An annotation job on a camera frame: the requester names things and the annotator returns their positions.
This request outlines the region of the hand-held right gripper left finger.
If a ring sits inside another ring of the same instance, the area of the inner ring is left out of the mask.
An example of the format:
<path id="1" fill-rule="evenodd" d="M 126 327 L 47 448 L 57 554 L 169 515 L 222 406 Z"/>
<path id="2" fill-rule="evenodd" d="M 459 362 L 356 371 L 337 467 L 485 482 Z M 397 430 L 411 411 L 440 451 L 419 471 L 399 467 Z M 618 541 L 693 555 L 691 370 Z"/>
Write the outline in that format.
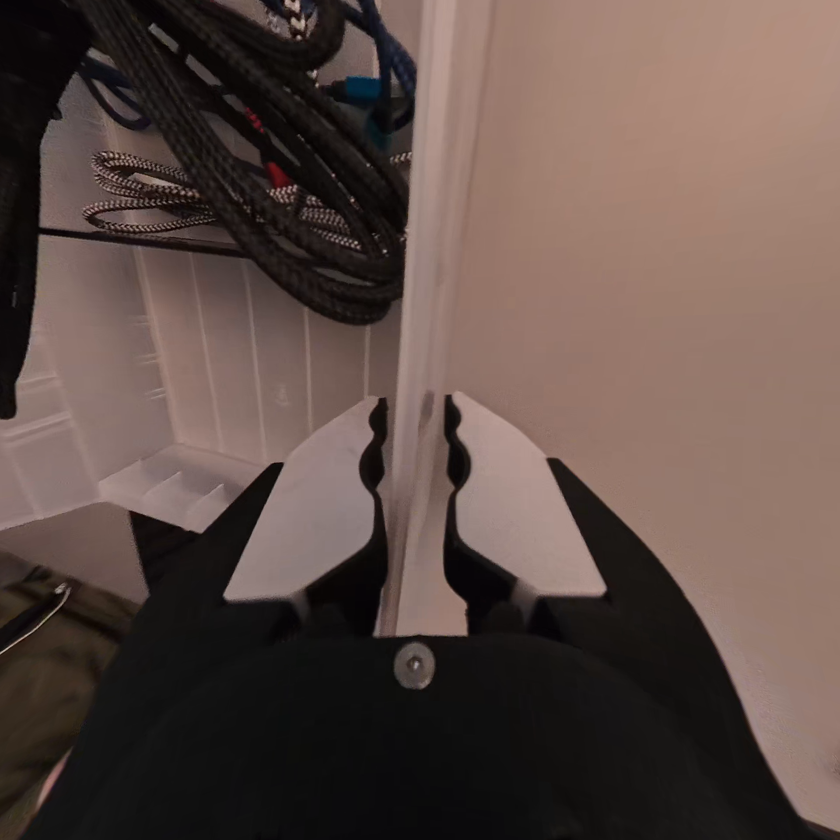
<path id="1" fill-rule="evenodd" d="M 282 466 L 227 583 L 227 603 L 281 601 L 300 618 L 336 606 L 374 621 L 389 552 L 378 487 L 387 402 L 367 397 L 318 429 Z"/>

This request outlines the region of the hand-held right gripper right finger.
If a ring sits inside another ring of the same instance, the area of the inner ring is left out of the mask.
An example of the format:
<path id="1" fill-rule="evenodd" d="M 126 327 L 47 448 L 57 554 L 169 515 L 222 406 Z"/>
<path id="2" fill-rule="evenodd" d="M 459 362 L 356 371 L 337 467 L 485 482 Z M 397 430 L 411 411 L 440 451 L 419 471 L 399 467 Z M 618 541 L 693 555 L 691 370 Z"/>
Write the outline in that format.
<path id="1" fill-rule="evenodd" d="M 600 599 L 607 587 L 550 467 L 520 429 L 463 392 L 446 396 L 444 575 L 468 617 L 510 603 Z"/>

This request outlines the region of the olive green shirt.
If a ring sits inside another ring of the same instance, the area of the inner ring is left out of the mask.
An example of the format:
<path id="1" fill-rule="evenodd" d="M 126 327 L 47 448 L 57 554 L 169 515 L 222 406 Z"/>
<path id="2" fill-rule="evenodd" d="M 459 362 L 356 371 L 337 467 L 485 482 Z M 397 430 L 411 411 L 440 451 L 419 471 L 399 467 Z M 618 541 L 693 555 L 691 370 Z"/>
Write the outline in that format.
<path id="1" fill-rule="evenodd" d="M 1 554 L 1 837 L 20 838 L 140 605 Z"/>

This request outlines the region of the clear plastic bin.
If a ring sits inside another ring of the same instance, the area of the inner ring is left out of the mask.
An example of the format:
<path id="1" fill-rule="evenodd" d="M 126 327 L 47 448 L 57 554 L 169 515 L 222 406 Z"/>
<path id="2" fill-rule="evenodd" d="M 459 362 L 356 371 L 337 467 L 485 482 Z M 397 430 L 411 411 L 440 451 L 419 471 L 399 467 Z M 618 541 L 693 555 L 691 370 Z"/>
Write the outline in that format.
<path id="1" fill-rule="evenodd" d="M 213 545 L 292 451 L 387 402 L 395 635 L 427 488 L 422 344 L 454 222 L 488 2 L 66 2 L 91 44 L 40 149 L 36 295 L 2 419 L 2 552 L 136 602 L 152 520 Z"/>

